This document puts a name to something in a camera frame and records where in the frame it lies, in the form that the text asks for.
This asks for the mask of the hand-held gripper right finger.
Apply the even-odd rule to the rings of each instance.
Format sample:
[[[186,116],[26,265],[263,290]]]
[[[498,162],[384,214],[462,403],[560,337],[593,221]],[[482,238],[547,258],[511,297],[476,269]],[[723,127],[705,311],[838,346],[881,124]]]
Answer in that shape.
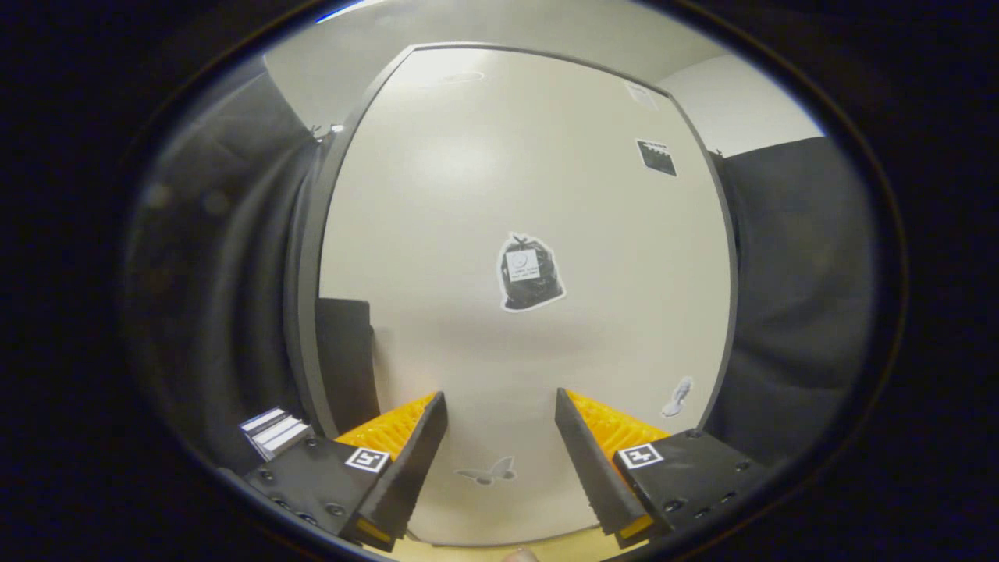
[[[706,533],[770,473],[707,431],[668,434],[567,388],[557,389],[554,423],[600,529],[622,548]]]

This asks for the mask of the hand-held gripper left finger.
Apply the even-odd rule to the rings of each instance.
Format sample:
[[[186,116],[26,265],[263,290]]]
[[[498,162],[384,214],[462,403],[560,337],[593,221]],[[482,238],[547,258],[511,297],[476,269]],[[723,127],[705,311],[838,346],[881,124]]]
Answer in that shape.
[[[303,431],[243,480],[325,533],[389,552],[407,534],[446,430],[445,395],[436,392],[334,439]]]

